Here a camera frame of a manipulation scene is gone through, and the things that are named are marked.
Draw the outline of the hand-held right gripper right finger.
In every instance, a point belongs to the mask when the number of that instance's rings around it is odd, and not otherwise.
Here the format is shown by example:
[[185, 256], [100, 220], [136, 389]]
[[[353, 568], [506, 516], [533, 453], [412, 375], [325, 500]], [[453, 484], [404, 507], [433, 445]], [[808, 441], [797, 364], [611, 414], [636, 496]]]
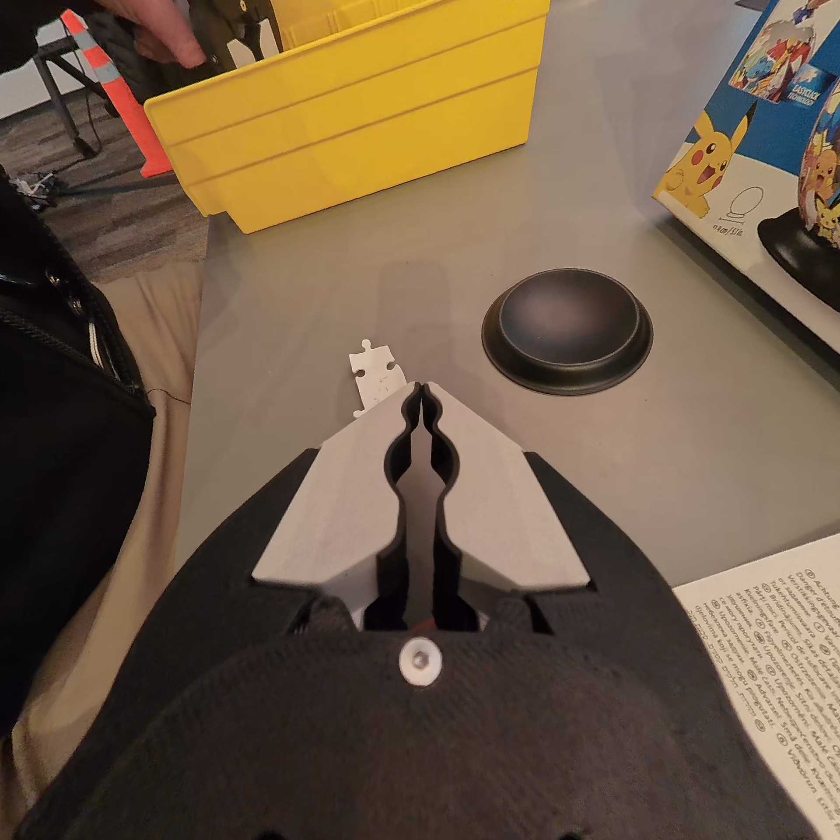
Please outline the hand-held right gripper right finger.
[[433, 617], [477, 631], [500, 599], [573, 592], [591, 576], [522, 447], [440, 385], [423, 386], [436, 502]]

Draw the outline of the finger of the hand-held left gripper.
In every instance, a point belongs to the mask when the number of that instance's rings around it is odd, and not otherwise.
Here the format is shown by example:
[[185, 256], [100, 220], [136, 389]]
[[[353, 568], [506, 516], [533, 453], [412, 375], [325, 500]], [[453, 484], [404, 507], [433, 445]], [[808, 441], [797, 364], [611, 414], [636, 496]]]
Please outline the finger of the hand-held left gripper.
[[278, 56], [284, 50], [275, 18], [240, 18], [227, 22], [227, 26], [231, 33], [227, 49], [236, 68]]

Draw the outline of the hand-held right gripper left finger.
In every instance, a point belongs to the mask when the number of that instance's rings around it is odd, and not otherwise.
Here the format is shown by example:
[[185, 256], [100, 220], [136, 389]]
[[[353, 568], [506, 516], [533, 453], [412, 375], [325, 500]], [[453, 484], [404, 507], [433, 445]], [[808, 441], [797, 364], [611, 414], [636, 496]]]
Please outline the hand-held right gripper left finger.
[[339, 598], [360, 628], [405, 629], [406, 504], [421, 387], [409, 383], [326, 440], [257, 562], [261, 583]]

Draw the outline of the yellow plastic bin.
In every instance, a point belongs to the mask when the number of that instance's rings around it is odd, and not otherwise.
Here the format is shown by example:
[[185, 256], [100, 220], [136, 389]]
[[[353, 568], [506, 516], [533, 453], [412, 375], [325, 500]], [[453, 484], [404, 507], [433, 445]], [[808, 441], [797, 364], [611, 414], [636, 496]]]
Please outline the yellow plastic bin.
[[144, 109], [199, 212], [249, 235], [525, 144], [549, 10], [351, 2]]

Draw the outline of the joined white puzzle pieces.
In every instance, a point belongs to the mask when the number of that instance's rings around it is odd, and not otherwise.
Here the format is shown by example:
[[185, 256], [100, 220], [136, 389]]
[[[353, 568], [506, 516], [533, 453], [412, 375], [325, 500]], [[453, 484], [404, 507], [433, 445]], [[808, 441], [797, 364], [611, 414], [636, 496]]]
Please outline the joined white puzzle pieces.
[[362, 403], [362, 408], [353, 412], [354, 419], [362, 417], [407, 384], [402, 367], [396, 363], [387, 345], [374, 347], [369, 339], [363, 339], [361, 347], [360, 353], [349, 355]]

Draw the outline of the person's left forearm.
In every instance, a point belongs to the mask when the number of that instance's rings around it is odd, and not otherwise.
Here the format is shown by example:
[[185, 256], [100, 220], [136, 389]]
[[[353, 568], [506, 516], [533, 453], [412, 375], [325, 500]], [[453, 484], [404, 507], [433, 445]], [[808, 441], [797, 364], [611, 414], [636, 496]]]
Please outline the person's left forearm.
[[30, 61], [38, 50], [38, 31], [55, 22], [67, 9], [82, 17], [106, 11], [117, 13], [117, 8], [110, 2], [2, 1], [1, 73]]

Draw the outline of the black round puzzle stand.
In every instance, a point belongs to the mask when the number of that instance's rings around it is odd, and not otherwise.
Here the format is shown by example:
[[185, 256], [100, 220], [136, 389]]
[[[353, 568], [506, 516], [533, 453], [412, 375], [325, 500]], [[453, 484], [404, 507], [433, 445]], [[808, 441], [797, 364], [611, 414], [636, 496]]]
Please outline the black round puzzle stand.
[[632, 376], [646, 361], [654, 328], [622, 283], [590, 269], [549, 269], [504, 291], [486, 312], [488, 360], [533, 392], [584, 396]]

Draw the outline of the colourful puzzle box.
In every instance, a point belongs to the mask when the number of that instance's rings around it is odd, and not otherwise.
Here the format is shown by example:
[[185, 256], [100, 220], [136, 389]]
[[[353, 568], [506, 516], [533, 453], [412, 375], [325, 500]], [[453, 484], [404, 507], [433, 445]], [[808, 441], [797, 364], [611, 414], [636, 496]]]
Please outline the colourful puzzle box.
[[839, 2], [770, 2], [653, 197], [839, 351]]

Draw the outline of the person's left hand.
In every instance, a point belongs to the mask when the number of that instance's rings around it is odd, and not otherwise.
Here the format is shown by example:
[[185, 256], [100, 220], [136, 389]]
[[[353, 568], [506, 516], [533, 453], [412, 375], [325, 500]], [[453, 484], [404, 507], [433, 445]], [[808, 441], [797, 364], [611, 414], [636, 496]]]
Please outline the person's left hand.
[[193, 27], [175, 1], [97, 1], [133, 25], [134, 46], [143, 57], [186, 69], [201, 66], [205, 53]]

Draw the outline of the black ribbed object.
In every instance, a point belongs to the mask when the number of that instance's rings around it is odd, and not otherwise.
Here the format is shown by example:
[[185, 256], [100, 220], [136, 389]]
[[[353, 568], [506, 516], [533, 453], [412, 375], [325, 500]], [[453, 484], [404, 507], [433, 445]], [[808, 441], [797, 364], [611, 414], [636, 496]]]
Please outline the black ribbed object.
[[138, 103], [144, 104], [147, 99], [184, 88], [201, 79], [198, 69], [186, 69], [175, 62], [161, 63], [138, 53], [130, 21], [107, 10], [83, 18], [91, 36], [110, 57]]

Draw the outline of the orange traffic cone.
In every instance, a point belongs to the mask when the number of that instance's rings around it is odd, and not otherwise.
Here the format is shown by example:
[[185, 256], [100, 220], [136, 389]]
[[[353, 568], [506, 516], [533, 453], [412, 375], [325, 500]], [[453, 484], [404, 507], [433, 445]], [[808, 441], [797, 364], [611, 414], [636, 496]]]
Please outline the orange traffic cone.
[[62, 13], [60, 20], [76, 41], [77, 47], [143, 154], [142, 176], [148, 179], [173, 172], [172, 163], [144, 108], [135, 99], [128, 82], [120, 74], [110, 55], [91, 35], [87, 24], [69, 9]]

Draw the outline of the person's beige trousers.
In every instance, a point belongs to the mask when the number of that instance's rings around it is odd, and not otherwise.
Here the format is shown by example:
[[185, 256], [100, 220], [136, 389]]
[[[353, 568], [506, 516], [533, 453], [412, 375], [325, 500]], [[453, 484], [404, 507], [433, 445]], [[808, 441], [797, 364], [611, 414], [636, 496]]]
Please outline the person's beige trousers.
[[12, 731], [2, 738], [2, 838], [31, 813], [65, 817], [84, 801], [89, 743], [154, 604], [175, 576], [187, 433], [204, 275], [175, 263], [99, 289], [140, 369], [155, 410], [143, 494], [119, 556], [39, 668]]

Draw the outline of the person's black jacket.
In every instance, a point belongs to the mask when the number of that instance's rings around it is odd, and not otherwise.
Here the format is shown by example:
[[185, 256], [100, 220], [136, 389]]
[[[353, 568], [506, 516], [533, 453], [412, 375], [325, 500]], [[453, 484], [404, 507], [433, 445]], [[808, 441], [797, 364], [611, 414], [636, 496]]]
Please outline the person's black jacket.
[[111, 570], [155, 410], [108, 300], [2, 171], [1, 737]]

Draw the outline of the white printed leaflet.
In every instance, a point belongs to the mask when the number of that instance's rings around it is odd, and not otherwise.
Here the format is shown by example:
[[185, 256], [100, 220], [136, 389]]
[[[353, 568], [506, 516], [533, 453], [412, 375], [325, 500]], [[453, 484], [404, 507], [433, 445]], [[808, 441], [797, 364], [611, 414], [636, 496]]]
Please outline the white printed leaflet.
[[839, 838], [839, 535], [674, 594], [753, 745], [820, 838]]

